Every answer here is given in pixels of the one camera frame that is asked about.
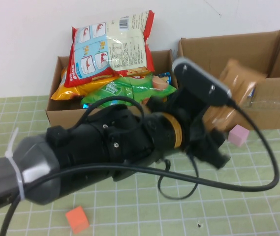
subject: brown package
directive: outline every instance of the brown package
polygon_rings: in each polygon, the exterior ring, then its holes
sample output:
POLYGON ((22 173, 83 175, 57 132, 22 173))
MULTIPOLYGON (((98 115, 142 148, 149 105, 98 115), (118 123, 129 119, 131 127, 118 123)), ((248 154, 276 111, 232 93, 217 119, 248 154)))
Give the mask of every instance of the brown package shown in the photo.
MULTIPOLYGON (((255 88, 256 83, 266 78, 266 75, 240 65, 236 60, 230 59, 221 73, 219 80, 227 85, 232 92, 232 97, 237 104, 249 103, 248 97, 255 88)), ((235 109, 229 107, 210 107, 203 121, 208 130, 214 127, 218 130, 226 130, 236 114, 235 109)))

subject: open cardboard box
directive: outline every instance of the open cardboard box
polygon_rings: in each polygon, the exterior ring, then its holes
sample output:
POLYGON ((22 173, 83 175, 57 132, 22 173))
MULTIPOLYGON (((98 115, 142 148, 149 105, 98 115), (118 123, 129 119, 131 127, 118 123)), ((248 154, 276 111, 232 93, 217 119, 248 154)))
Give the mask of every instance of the open cardboard box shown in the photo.
MULTIPOLYGON (((173 57, 171 50, 152 52, 153 63, 155 67, 154 74, 160 74, 163 72, 171 72, 171 66, 173 63, 173 57)), ((50 97, 58 89, 61 82, 61 71, 68 65, 68 57, 58 57, 55 73, 52 80, 50 97)), ((178 88, 177 80, 172 76, 172 86, 178 88)), ((64 128, 72 127, 86 111, 82 109, 80 99, 55 101, 49 99, 46 114, 51 126, 61 125, 64 128)), ((129 109, 138 114, 138 110, 135 107, 129 107, 129 109)))
MULTIPOLYGON (((266 33, 240 34, 207 38, 182 38, 178 56, 187 57, 219 78, 229 59, 267 74, 259 83, 253 97, 242 108, 260 129, 280 128, 280 30, 266 33)), ((237 114, 226 131, 239 124, 252 127, 237 114)))

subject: pink cube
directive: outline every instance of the pink cube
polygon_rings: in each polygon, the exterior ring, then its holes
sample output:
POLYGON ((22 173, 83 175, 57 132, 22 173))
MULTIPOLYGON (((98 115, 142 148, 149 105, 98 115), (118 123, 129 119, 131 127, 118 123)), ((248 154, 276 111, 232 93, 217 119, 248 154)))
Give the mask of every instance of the pink cube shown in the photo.
POLYGON ((244 144, 244 142, 246 142, 248 135, 249 135, 249 130, 243 128, 240 125, 236 125, 229 132, 228 141, 240 147, 241 145, 244 144))

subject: red snack bag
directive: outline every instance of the red snack bag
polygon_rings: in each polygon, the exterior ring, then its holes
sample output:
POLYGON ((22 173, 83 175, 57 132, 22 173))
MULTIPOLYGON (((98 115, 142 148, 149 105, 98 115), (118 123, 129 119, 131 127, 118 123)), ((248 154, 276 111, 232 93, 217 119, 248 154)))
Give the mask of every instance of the red snack bag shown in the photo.
POLYGON ((72 28, 65 87, 73 87, 114 75, 144 75, 154 71, 146 40, 154 13, 122 17, 79 29, 72 28))

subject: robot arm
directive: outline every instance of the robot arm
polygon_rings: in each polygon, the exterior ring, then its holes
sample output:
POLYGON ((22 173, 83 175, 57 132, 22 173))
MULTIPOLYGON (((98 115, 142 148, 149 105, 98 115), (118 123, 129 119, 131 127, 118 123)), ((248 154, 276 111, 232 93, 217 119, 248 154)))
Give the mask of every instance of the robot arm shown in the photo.
MULTIPOLYGON (((69 130, 55 126, 45 134, 24 138, 13 153, 24 186, 82 165, 125 166, 125 170, 103 168, 54 178, 27 192, 26 199, 44 205, 106 178, 122 180, 135 173, 128 166, 149 166, 176 148, 222 168, 229 160, 218 150, 225 140, 224 134, 217 130, 208 133, 202 117, 209 106, 226 105, 231 100, 230 90, 187 59, 176 60, 173 71, 182 88, 166 102, 151 97, 147 103, 151 113, 144 117, 133 115, 125 105, 112 105, 92 116, 83 116, 69 130)), ((278 175, 275 159, 273 164, 278 175)), ((262 191, 274 187, 278 181, 277 176, 264 188, 239 186, 233 190, 262 191)), ((230 188, 223 183, 209 184, 204 179, 200 183, 230 188)), ((6 158, 0 158, 0 207, 12 203, 17 192, 16 173, 6 158)))

